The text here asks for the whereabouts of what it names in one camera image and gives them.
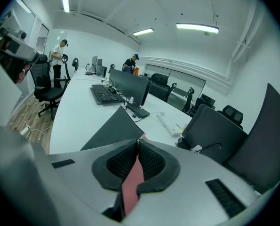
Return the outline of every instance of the fluorescent light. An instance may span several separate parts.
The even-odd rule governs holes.
[[[64,4],[64,11],[66,13],[69,13],[70,12],[69,0],[63,0],[63,4]]]
[[[194,29],[194,30],[213,32],[213,33],[219,32],[219,28],[217,27],[202,25],[202,24],[176,24],[176,26],[177,28],[183,28],[183,29]]]
[[[145,30],[142,30],[142,31],[139,31],[139,32],[134,32],[133,35],[134,36],[138,36],[138,35],[141,35],[141,34],[144,34],[144,33],[149,33],[149,32],[153,32],[154,30],[152,28],[149,28],[149,29],[145,29]]]
[[[16,2],[17,2],[27,13],[31,13],[30,9],[28,9],[28,7],[23,3],[22,0],[16,0]]]

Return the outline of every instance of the keyboard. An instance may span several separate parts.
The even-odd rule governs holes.
[[[101,104],[118,102],[118,99],[104,85],[92,85],[92,87]]]

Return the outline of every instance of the ceiling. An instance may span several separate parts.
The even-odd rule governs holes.
[[[237,40],[248,17],[250,0],[69,0],[71,13],[83,13],[111,24],[138,42],[190,41],[200,43],[203,32],[181,31],[176,23],[197,23],[219,27],[213,42]],[[62,0],[44,0],[53,11],[63,9]],[[132,35],[152,27],[155,32]]]

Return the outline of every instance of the person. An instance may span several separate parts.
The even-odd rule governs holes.
[[[128,73],[132,73],[134,67],[136,66],[135,61],[139,59],[138,54],[134,54],[132,58],[129,58],[125,61],[122,70]]]
[[[61,88],[60,80],[56,80],[60,78],[60,70],[62,63],[62,55],[64,53],[64,46],[68,46],[67,40],[62,40],[59,44],[55,45],[54,49],[51,51],[52,66],[54,71],[54,87]]]

